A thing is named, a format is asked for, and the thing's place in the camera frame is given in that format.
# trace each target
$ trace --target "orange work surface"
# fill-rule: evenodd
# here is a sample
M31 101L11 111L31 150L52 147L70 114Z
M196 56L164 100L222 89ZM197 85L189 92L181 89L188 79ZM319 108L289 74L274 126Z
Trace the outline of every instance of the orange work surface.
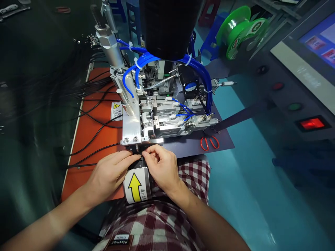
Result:
M110 76L109 68L93 69L90 73L90 79L96 77L97 75L105 71L108 72L106 72L105 74L96 79L101 79ZM111 84L108 84L106 87L102 88L100 91L106 91L112 85L113 82L111 82ZM116 88L113 87L109 91L115 92ZM88 111L99 102L99 101L88 101L89 99L101 99L103 95L104 93L94 93L85 97L82 104L82 110ZM120 100L120 97L116 93L108 93L104 99ZM111 119L112 102L113 101L102 101L94 110L89 112L89 114L98 121L101 121L103 123L109 121ZM112 121L108 125L122 126L122 121ZM89 143L89 141L94 137L97 131L101 128L101 126L102 126L101 124L94 121L87 115L83 115L80 118L78 118L71 153L75 153L80 149L82 149L83 147L85 147ZM69 165L76 164L77 162L86 158L88 155L92 154L96 150L99 150L105 146L119 143L121 138L122 138L122 128L116 129L104 126L103 129L97 135L97 137L85 150L70 157ZM122 149L124 149L124 147L120 145L106 148L92 155L85 161L81 162L80 165L97 163L103 157L116 151L120 151ZM79 169L77 169L77 167L73 167L67 170L61 197L62 201L67 199L75 190L77 190L80 186L82 186L88 181L94 167L95 166L87 166L87 167L80 167ZM116 192L113 195L111 195L110 198L108 198L108 200L119 199L122 197L124 197L123 185L121 185L116 190Z

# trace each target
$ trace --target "red switch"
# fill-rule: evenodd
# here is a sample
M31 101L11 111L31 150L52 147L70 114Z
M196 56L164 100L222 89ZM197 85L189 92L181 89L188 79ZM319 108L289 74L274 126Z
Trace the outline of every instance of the red switch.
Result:
M272 86L272 90L274 90L274 91L279 91L279 90L281 90L281 89L283 89L283 88L284 88L284 84L283 84L283 83L280 83L280 82L275 83L275 84Z
M318 118L309 119L305 121L301 121L300 124L303 126L305 130L317 129L325 127L322 121Z

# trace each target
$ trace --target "red checkered fabric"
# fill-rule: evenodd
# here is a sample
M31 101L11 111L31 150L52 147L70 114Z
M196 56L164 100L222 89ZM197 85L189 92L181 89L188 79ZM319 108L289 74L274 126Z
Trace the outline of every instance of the red checkered fabric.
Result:
M208 162L181 160L178 166L180 178L208 205ZM134 236L130 250L206 250L186 214L157 185L152 189L152 196L152 200L131 205L119 200L118 213L110 219L109 229L93 251L104 250L109 239L119 234Z

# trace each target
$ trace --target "green button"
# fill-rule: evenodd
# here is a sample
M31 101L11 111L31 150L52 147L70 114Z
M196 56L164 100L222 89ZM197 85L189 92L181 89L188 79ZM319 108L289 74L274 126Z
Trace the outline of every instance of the green button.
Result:
M289 110L290 111L297 111L300 110L302 105L300 103L292 103L289 105Z

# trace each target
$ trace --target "gray machine cabinet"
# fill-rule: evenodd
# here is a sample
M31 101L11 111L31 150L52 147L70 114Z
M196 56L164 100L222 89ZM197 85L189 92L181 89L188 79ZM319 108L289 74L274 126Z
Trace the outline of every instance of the gray machine cabinet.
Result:
M255 76L262 92L273 99L305 141L335 138L335 95L332 98L328 95L327 99L318 99L306 83L319 83L318 91L326 95L329 89L323 81L333 89L335 69L299 42L304 34L334 12L335 1L318 3L289 32L271 39L265 48L251 59L248 69L250 74ZM268 71L257 74L257 69L264 65ZM275 91L273 85L278 82L283 83L284 87ZM300 103L302 108L290 111L288 107L294 103ZM306 131L299 126L300 121L315 117L322 119L326 125L323 129Z

